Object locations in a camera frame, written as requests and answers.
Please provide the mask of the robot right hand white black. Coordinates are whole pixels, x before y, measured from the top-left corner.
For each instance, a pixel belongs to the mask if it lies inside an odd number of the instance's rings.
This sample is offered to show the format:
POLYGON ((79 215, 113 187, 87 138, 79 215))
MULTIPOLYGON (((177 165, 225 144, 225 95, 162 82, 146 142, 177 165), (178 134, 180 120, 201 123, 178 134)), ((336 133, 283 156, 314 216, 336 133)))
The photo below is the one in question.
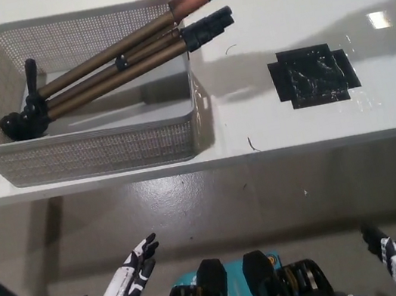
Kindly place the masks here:
POLYGON ((378 227, 366 223, 360 226, 360 234, 369 253, 381 261, 396 285, 396 241, 378 227))

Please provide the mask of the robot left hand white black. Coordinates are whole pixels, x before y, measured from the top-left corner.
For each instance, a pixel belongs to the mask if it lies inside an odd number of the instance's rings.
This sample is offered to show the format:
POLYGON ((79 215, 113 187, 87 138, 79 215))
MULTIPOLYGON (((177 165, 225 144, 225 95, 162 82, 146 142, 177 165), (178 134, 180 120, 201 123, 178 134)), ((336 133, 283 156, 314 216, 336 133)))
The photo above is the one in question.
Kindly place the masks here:
POLYGON ((114 273, 104 296, 141 296, 154 270, 158 246, 155 233, 139 242, 114 273))

